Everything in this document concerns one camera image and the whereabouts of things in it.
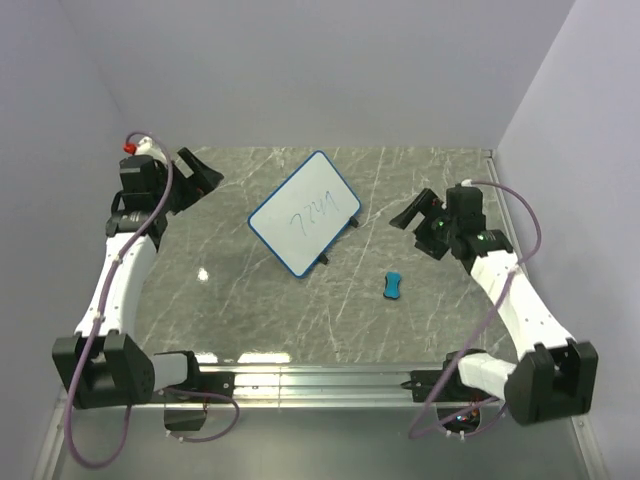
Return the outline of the blue whiteboard eraser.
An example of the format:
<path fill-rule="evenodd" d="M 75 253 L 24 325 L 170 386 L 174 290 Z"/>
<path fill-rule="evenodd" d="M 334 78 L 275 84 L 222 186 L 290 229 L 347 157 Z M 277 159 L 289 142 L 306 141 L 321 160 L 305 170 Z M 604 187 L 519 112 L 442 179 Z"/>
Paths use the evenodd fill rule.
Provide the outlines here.
<path fill-rule="evenodd" d="M 400 284 L 402 276 L 398 272 L 387 272 L 385 274 L 385 286 L 383 297 L 388 300 L 398 300 L 400 298 Z"/>

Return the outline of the blue framed whiteboard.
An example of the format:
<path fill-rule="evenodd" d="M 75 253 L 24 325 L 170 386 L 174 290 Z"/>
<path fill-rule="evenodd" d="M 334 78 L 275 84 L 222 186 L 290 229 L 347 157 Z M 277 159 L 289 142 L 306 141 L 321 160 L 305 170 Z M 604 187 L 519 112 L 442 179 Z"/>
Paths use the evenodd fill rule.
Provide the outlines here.
<path fill-rule="evenodd" d="M 249 215 L 248 226 L 294 277 L 302 278 L 361 208 L 333 162 L 316 150 Z"/>

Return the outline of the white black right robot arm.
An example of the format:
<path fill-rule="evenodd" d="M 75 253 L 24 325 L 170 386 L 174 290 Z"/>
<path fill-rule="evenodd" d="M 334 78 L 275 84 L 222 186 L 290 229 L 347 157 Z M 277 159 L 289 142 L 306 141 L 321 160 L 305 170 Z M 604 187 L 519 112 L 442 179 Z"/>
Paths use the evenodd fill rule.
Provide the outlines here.
<path fill-rule="evenodd" d="M 461 400 L 477 391 L 483 398 L 460 415 L 495 401 L 502 401 L 504 411 L 520 425 L 584 415 L 592 405 L 598 353 L 559 323 L 525 274 L 525 264 L 542 241 L 537 239 L 528 253 L 518 255 L 503 231 L 488 228 L 484 185 L 464 180 L 448 188 L 443 198 L 424 189 L 390 222 L 404 230 L 421 215 L 413 231 L 415 247 L 435 260 L 451 254 L 492 303 L 463 347 L 445 361 L 421 402 L 429 408 L 442 393 Z M 514 363 L 472 346 L 494 318 L 501 319 L 514 344 Z"/>

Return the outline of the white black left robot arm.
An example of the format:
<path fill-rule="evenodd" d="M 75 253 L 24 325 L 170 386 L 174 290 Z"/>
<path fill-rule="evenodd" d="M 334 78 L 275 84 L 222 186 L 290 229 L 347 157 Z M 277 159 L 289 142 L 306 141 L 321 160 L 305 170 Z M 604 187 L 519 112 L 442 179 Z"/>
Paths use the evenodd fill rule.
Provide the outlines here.
<path fill-rule="evenodd" d="M 144 141 L 128 144 L 119 163 L 121 188 L 106 222 L 106 253 L 90 305 L 73 335 L 55 340 L 52 358 L 77 409 L 146 404 L 167 388 L 180 402 L 196 399 L 203 379 L 193 352 L 148 356 L 133 338 L 142 287 L 153 266 L 168 214 L 213 192 L 224 176 L 188 148 L 185 176 Z"/>

